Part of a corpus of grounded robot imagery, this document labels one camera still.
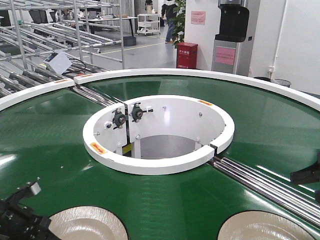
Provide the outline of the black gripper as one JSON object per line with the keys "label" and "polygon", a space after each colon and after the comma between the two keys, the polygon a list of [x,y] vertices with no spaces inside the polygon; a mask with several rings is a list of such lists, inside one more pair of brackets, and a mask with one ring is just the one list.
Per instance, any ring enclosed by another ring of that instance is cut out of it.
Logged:
{"label": "black gripper", "polygon": [[41,187],[37,181],[27,182],[5,201],[0,202],[0,238],[2,240],[58,240],[49,230],[51,220],[35,215],[29,207],[18,206],[20,200],[37,195]]}

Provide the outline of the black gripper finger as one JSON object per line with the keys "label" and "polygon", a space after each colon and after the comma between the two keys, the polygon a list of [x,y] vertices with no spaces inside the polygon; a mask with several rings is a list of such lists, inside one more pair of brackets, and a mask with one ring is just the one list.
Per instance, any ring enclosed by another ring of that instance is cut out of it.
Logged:
{"label": "black gripper finger", "polygon": [[290,173],[290,182],[295,185],[316,183],[320,181],[320,153],[317,153],[317,160],[312,165]]}

